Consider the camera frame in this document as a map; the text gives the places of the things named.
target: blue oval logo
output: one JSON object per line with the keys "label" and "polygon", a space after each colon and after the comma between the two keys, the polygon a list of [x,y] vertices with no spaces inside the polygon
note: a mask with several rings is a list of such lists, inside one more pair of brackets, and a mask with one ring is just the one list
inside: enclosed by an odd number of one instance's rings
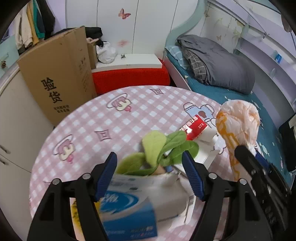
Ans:
{"label": "blue oval logo", "polygon": [[118,213],[135,205],[138,201],[139,198],[131,194],[107,191],[101,202],[100,211]]}

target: red butterfly decal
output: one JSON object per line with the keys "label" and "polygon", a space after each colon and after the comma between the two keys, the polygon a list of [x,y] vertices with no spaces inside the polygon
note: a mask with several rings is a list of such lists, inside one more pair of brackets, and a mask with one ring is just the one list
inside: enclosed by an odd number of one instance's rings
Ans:
{"label": "red butterfly decal", "polygon": [[130,13],[124,13],[124,9],[122,8],[118,14],[119,17],[122,17],[122,19],[126,19],[129,17],[131,14]]}

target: cabinet handle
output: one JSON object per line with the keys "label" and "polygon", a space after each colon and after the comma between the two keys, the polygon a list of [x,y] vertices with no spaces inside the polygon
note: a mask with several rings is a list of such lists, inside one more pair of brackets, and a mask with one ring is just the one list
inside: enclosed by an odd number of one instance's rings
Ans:
{"label": "cabinet handle", "polygon": [[1,158],[0,158],[0,162],[4,165],[7,165],[7,163],[5,161],[3,161]]}
{"label": "cabinet handle", "polygon": [[0,148],[6,153],[6,154],[10,154],[11,152],[9,150],[7,150],[4,146],[0,145]]}

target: red fabric cover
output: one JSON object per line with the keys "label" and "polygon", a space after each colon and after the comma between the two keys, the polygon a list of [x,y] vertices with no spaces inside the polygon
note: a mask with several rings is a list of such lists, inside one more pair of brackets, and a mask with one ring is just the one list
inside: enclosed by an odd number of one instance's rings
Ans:
{"label": "red fabric cover", "polygon": [[117,69],[92,73],[97,94],[104,94],[128,86],[170,85],[168,70],[161,69]]}

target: checkered tablecloth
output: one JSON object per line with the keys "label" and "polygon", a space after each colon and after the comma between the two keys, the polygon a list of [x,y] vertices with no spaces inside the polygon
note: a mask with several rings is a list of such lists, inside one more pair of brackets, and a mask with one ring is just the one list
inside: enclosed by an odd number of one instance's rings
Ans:
{"label": "checkered tablecloth", "polygon": [[[220,104],[195,92],[155,85],[114,90],[85,103],[53,130],[36,158],[30,180],[31,216],[54,178],[63,182],[75,180],[91,172],[96,164],[105,162],[111,151],[119,161],[141,151],[141,139],[146,133],[159,130],[168,135],[183,126],[194,109],[214,123]],[[226,148],[217,155],[210,171],[223,179],[233,179]],[[189,240],[202,207],[198,200],[188,225],[160,231],[158,237],[151,240]],[[226,210],[225,203],[217,238],[223,233]]]}

